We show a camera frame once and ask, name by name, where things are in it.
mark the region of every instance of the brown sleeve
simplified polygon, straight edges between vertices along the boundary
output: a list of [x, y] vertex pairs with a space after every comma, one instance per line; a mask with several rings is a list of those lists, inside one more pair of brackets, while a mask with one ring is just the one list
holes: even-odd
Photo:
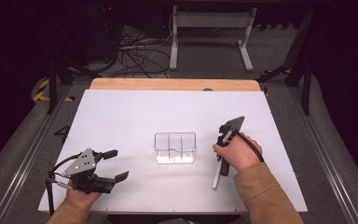
[[65, 199], [48, 220], [48, 224], [86, 224], [88, 218], [89, 211]]
[[234, 180], [237, 192], [249, 210], [253, 224], [303, 223], [264, 162], [240, 170], [234, 176]]

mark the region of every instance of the marker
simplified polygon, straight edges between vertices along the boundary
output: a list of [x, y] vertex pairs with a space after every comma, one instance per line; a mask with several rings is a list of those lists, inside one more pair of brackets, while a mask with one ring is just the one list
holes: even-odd
[[217, 190], [217, 184], [219, 183], [221, 168], [222, 168], [222, 159], [220, 159], [219, 163], [217, 163], [216, 174], [214, 175], [214, 180], [212, 184], [212, 189], [214, 190]]

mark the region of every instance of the person's hand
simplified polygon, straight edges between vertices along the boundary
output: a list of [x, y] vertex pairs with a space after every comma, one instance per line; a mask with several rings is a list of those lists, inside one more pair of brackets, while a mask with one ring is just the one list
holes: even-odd
[[[68, 185], [73, 186], [71, 180], [69, 180]], [[102, 193], [100, 192], [91, 192], [87, 194], [83, 191], [76, 189], [68, 189], [66, 191], [66, 199], [69, 202], [74, 203], [78, 207], [88, 211], [91, 209], [92, 204], [97, 201], [97, 199], [99, 199], [101, 195]]]
[[[251, 137], [246, 136], [257, 149], [262, 153], [262, 148]], [[260, 163], [255, 153], [249, 145], [243, 141], [239, 136], [235, 135], [227, 147], [220, 147], [217, 144], [213, 145], [213, 150], [221, 155], [226, 161], [234, 167], [237, 171], [256, 165]]]

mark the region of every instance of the clear plastic container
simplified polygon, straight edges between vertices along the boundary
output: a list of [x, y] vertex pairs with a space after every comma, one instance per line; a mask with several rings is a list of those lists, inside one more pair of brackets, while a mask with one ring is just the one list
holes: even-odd
[[155, 151], [158, 164], [193, 163], [196, 156], [195, 133], [156, 133]]

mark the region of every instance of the person's right hand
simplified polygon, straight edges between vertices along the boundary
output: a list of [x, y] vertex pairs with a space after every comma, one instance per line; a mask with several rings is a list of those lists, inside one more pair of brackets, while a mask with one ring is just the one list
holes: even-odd
[[[262, 148], [251, 137], [246, 136], [257, 149], [262, 153]], [[250, 167], [260, 163], [255, 153], [249, 147], [249, 145], [243, 141], [239, 136], [235, 135], [227, 147], [220, 147], [213, 145], [213, 150], [217, 154], [221, 155], [226, 161], [234, 167], [237, 172], [244, 168]]]

